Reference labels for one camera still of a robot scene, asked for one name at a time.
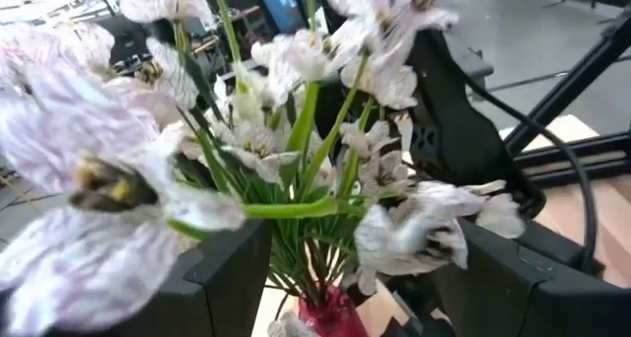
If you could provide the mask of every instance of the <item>white flower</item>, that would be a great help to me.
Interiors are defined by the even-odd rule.
[[[58,31],[27,24],[0,27],[0,89],[16,89],[22,98],[29,99],[31,85],[25,73],[55,64],[81,66],[72,49],[63,44]]]
[[[295,312],[285,312],[280,319],[272,321],[267,328],[268,337],[316,337],[316,334],[301,321]]]
[[[432,0],[328,0],[339,14],[361,21],[372,36],[374,52],[384,53],[398,47],[400,66],[413,45],[416,32],[444,29],[457,16],[435,8]]]
[[[235,129],[235,146],[225,146],[223,150],[235,155],[262,180],[283,185],[280,167],[292,163],[300,153],[274,153],[278,136],[277,132],[264,126],[245,123]]]
[[[299,85],[300,74],[289,63],[274,54],[270,59],[267,76],[247,70],[240,63],[233,64],[237,79],[256,95],[261,107],[273,109],[287,102],[290,92]]]
[[[300,30],[291,38],[283,58],[303,81],[321,81],[355,58],[364,39],[364,29],[353,20],[331,36]]]
[[[137,23],[151,23],[162,18],[199,18],[212,29],[217,28],[217,18],[206,0],[120,0],[120,11]]]
[[[167,93],[131,77],[118,77],[107,81],[104,89],[128,107],[149,111],[162,129],[180,120],[176,103]]]
[[[357,176],[362,183],[362,194],[379,199],[405,193],[414,181],[407,178],[407,167],[401,161],[401,152],[391,151],[381,157],[373,155],[361,165]]]
[[[177,51],[152,37],[147,38],[147,48],[154,57],[153,61],[162,69],[162,75],[154,82],[152,88],[158,93],[164,93],[182,109],[193,108],[199,91],[179,64]]]
[[[245,219],[232,199],[175,182],[179,140],[158,138],[149,114],[54,66],[27,74],[46,110],[0,99],[0,145],[12,167],[50,192],[74,191],[71,206],[44,213],[0,253],[11,335],[111,327],[138,312],[171,272],[177,244],[167,220],[213,231]],[[97,157],[82,161],[82,152]]]
[[[483,185],[469,185],[464,189],[473,194],[489,194],[504,189],[506,182],[496,180]],[[526,230],[524,221],[518,213],[519,205],[510,194],[498,194],[486,198],[475,224],[504,238],[517,238]]]
[[[339,128],[342,144],[357,151],[359,157],[363,159],[377,154],[383,146],[398,140],[389,138],[388,133],[389,126],[385,121],[377,121],[367,133],[359,129],[359,120],[352,124],[343,123]]]
[[[91,70],[101,79],[115,77],[109,67],[114,36],[94,23],[69,23],[56,27],[63,42],[72,47],[79,63]]]
[[[342,84],[348,88],[353,87],[359,67],[360,58],[349,62],[340,72]],[[409,66],[398,66],[392,72],[381,72],[369,58],[369,63],[364,68],[360,77],[358,89],[375,96],[377,102],[394,110],[403,110],[416,106],[417,100],[412,95],[416,90],[417,76]]]
[[[355,230],[360,266],[394,276],[427,273],[450,261],[465,268],[464,236],[455,217],[445,214],[419,211],[397,223],[384,207],[371,206]]]
[[[241,64],[237,68],[240,70],[240,75],[248,72],[243,70],[243,65]],[[233,126],[239,126],[244,122],[263,124],[265,114],[261,110],[263,107],[261,99],[264,95],[258,95],[256,93],[257,88],[252,87],[245,94],[232,93],[228,95],[226,83],[218,77],[213,89],[218,99],[217,107],[222,113],[224,121],[231,123]]]

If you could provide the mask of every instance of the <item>black equipment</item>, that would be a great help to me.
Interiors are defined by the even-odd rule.
[[[344,19],[325,0],[320,2],[333,33]],[[448,266],[425,276],[387,281],[387,286],[399,293],[428,327],[424,337],[628,334],[631,321],[625,311],[631,306],[631,290],[596,277],[601,268],[594,261],[596,213],[586,172],[591,178],[628,173],[629,133],[564,145],[544,126],[628,48],[629,17],[627,10],[605,31],[603,41],[528,116],[495,99],[468,78],[452,60],[442,33],[424,31],[416,37],[407,62],[423,75],[417,88],[422,101],[410,110],[414,166],[457,185],[505,179],[507,191],[528,220],[526,233],[517,240],[508,240],[475,226],[471,223],[474,218],[460,219],[469,247],[466,271]],[[491,121],[470,105],[465,85],[522,123],[506,144]],[[551,137],[560,148],[521,154],[539,133]],[[612,150],[623,151],[626,156],[589,166],[582,166],[577,159]],[[571,167],[533,177],[523,173],[525,167],[560,160],[569,161]],[[577,174],[586,203],[585,246],[530,221],[545,205],[540,188],[576,182]],[[443,320],[430,316],[434,308],[450,318],[452,328],[446,329]]]

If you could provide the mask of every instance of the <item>red vase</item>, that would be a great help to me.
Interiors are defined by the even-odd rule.
[[[319,337],[368,337],[355,305],[343,290],[329,286],[326,303],[312,305],[300,299],[298,316]]]

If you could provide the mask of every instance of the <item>flower stem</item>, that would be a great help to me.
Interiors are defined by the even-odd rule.
[[[324,162],[324,159],[328,156],[331,147],[333,147],[333,143],[337,138],[337,133],[339,132],[340,126],[344,122],[346,118],[346,114],[348,113],[348,109],[351,107],[353,103],[353,99],[355,99],[355,94],[357,93],[357,87],[359,86],[359,81],[362,78],[362,74],[364,73],[364,69],[366,68],[366,64],[368,63],[368,56],[363,56],[362,61],[359,65],[359,69],[357,71],[357,75],[355,76],[355,80],[353,81],[353,87],[348,92],[346,96],[346,100],[344,100],[344,104],[342,108],[337,113],[337,117],[335,118],[335,123],[333,123],[333,127],[322,141],[322,145],[320,145],[319,149],[315,153],[312,161],[309,163],[307,167],[306,174],[303,178],[303,182],[301,182],[300,192],[298,194],[298,198],[302,201],[306,195],[311,190],[312,184],[314,183],[314,179],[316,178],[316,174],[319,171],[320,166]]]
[[[359,117],[359,130],[365,131],[366,124],[368,123],[368,117],[373,111],[373,98],[369,98],[362,114]],[[351,190],[353,190],[353,184],[355,184],[355,180],[357,179],[357,167],[359,166],[359,156],[355,149],[350,149],[348,153],[348,159],[346,160],[346,164],[344,164],[344,172],[342,174],[342,184],[340,185],[340,190],[337,194],[339,198],[348,198],[351,194]]]
[[[316,23],[316,0],[305,0],[307,2],[307,17],[309,18],[308,23],[311,26],[312,31],[317,30]]]
[[[228,46],[230,47],[230,53],[233,56],[233,62],[241,61],[241,50],[239,49],[239,43],[237,42],[237,35],[235,34],[235,28],[233,27],[233,20],[230,17],[228,10],[228,4],[226,0],[216,0],[217,6],[219,6],[219,15],[223,22],[224,31],[226,31],[226,37],[228,38]],[[237,92],[243,94],[247,92],[247,88],[244,84],[237,79]]]

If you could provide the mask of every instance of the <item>green leaf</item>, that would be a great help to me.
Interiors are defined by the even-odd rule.
[[[217,119],[223,120],[221,112],[216,104],[217,97],[213,93],[210,85],[206,81],[204,72],[199,64],[192,58],[190,50],[190,41],[185,28],[180,21],[174,22],[175,30],[175,47],[179,56],[179,63],[182,65],[188,76],[193,80],[199,95],[204,99],[205,105],[210,107]]]
[[[326,197],[310,204],[248,204],[245,214],[250,219],[321,218],[337,213],[338,200]]]
[[[180,222],[178,220],[167,220],[167,225],[169,225],[169,227],[171,227],[173,230],[189,236],[191,238],[195,238],[195,239],[199,239],[199,240],[204,240],[208,237],[211,236],[211,234],[209,233],[204,233],[203,231],[200,231],[198,229],[194,229],[190,226],[188,226],[187,224]]]
[[[353,81],[353,87],[351,87],[351,90],[346,96],[346,100],[344,101],[342,108],[337,113],[335,123],[331,127],[331,130],[328,132],[328,135],[326,135],[326,138],[324,138],[324,141],[322,141],[322,145],[320,145],[319,149],[317,149],[317,152],[315,153],[311,162],[307,166],[305,175],[303,175],[302,178],[303,182],[301,183],[299,198],[303,198],[309,192],[312,184],[314,183],[314,179],[316,178],[319,168],[322,166],[324,159],[326,159],[329,152],[331,151],[331,148],[333,147],[335,139],[337,138],[337,133],[339,132],[339,128],[340,126],[342,126],[342,123],[346,118],[346,113],[353,103],[353,99],[355,98],[355,94],[357,93],[357,87],[359,85],[361,76],[364,73],[364,68],[366,67],[367,61],[368,56],[362,57],[362,62],[359,65],[359,70],[357,72],[357,75],[355,76],[355,80]]]
[[[366,128],[366,123],[368,123],[368,117],[373,110],[373,99],[370,98],[368,103],[362,110],[362,114],[359,117],[359,129],[363,131]],[[344,163],[344,171],[342,173],[342,183],[340,184],[340,190],[338,192],[339,198],[347,198],[351,190],[353,190],[353,184],[355,184],[355,180],[357,180],[357,167],[359,165],[359,156],[357,155],[357,151],[351,148],[348,152],[348,158]]]
[[[292,133],[289,135],[287,142],[287,151],[304,152],[309,146],[309,140],[312,136],[314,128],[314,119],[316,117],[317,93],[319,92],[319,84],[309,83],[307,85],[307,95],[305,97],[305,106],[300,116],[296,120]]]

